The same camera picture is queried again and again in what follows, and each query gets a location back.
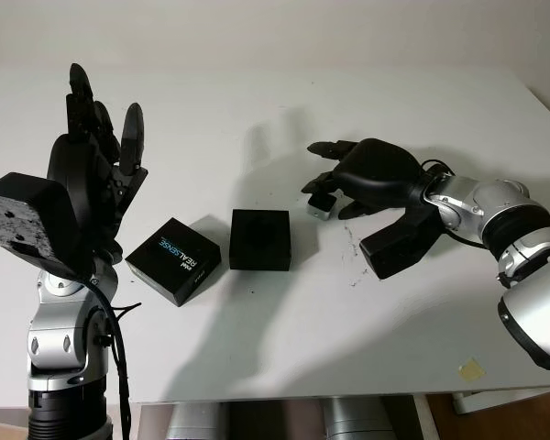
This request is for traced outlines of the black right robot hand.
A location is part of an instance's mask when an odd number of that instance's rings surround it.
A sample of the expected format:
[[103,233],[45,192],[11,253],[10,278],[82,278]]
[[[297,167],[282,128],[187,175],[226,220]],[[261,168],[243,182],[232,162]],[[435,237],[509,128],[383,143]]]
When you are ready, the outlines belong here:
[[389,208],[406,208],[420,202],[424,170],[404,148],[377,138],[359,142],[318,141],[308,151],[337,164],[312,179],[303,193],[331,194],[340,191],[352,200],[338,213],[348,220],[373,215]]

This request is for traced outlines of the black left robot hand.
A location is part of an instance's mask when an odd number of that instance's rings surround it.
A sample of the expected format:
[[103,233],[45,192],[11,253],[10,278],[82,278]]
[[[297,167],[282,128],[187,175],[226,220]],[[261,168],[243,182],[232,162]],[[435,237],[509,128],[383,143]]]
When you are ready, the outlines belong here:
[[141,165],[143,112],[139,104],[131,104],[122,137],[117,138],[105,105],[94,99],[87,73],[78,63],[70,67],[70,86],[68,132],[51,149],[48,178],[66,188],[88,247],[115,265],[123,253],[116,235],[148,175]]

